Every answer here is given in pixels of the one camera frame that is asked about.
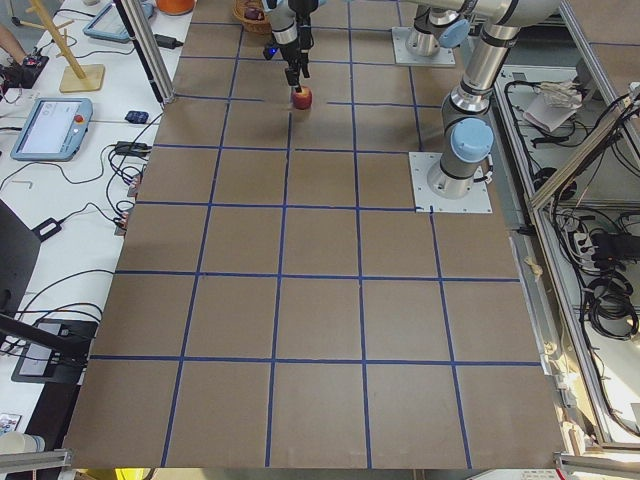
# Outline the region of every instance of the wooden base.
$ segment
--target wooden base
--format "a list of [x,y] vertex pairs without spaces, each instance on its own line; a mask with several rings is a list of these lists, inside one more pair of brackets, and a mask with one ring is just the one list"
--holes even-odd
[[82,70],[87,75],[85,78],[78,78],[71,67],[64,69],[60,82],[61,93],[95,92],[102,88],[104,65],[82,65]]

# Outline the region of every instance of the orange object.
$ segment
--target orange object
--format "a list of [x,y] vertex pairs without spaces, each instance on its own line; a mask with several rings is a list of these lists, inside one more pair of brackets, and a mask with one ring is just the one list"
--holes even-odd
[[300,88],[301,91],[299,92],[296,92],[295,89],[291,92],[291,102],[293,103],[293,108],[297,108],[298,110],[306,110],[311,107],[313,94],[311,93],[311,89],[309,87],[300,85]]
[[158,10],[167,15],[184,15],[195,7],[195,0],[156,0]]

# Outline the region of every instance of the blue object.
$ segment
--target blue object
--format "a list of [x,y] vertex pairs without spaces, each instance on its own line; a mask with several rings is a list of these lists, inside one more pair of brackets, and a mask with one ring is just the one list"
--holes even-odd
[[[153,15],[153,5],[150,3],[142,3],[142,11],[151,18]],[[88,37],[99,38],[100,40],[109,40],[118,43],[127,43],[129,41],[129,33],[122,23],[118,9],[113,3],[107,4],[100,10],[95,18],[82,29]]]
[[465,118],[453,127],[451,149],[466,163],[483,160],[493,145],[493,130],[479,118]]
[[471,25],[467,19],[458,20],[440,35],[440,46],[444,48],[455,48],[460,46],[469,35]]
[[124,119],[129,123],[147,123],[149,120],[149,114],[140,110],[129,110]]
[[25,161],[65,162],[78,151],[93,106],[88,98],[40,98],[36,101],[11,157]]

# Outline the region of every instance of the wooden stand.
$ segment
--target wooden stand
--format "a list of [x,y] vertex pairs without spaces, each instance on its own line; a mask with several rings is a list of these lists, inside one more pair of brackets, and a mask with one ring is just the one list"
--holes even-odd
[[83,68],[67,45],[67,29],[65,27],[73,23],[73,20],[56,25],[53,23],[53,20],[51,20],[49,12],[44,8],[40,0],[29,1],[31,2],[31,7],[27,9],[27,13],[35,12],[40,18],[42,25],[27,22],[22,23],[30,27],[47,30],[60,49],[60,53],[57,56],[64,56],[67,62],[69,62],[69,66],[65,69],[62,81],[60,82],[60,92],[74,93],[100,90],[104,79],[104,65],[85,65]]

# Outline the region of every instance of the person's arm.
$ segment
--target person's arm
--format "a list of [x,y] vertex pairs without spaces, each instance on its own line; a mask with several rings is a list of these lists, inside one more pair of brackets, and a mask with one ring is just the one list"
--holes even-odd
[[22,64],[22,61],[27,56],[20,42],[13,36],[13,33],[2,24],[0,24],[0,48],[11,55],[19,64]]

